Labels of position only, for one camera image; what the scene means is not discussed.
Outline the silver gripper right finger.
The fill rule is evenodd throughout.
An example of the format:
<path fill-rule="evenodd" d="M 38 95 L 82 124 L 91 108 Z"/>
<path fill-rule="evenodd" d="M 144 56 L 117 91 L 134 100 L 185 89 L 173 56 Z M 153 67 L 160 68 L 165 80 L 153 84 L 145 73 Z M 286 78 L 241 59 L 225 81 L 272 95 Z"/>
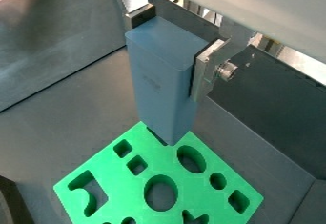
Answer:
<path fill-rule="evenodd" d="M 214 40 L 196 55 L 190 91 L 190 97 L 196 102 L 210 93 L 218 78 L 225 81 L 233 79 L 238 67 L 232 58 L 253 43 L 257 32 L 229 17 L 224 17 L 220 34 L 222 39 Z"/>

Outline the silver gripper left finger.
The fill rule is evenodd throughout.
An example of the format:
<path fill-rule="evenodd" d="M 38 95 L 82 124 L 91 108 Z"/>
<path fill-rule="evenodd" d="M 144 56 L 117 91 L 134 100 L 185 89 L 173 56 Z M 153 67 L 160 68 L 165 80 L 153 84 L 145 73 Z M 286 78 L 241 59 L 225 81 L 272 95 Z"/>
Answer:
<path fill-rule="evenodd" d="M 122 8 L 122 19 L 130 31 L 156 16 L 156 6 L 149 0 L 118 0 Z"/>

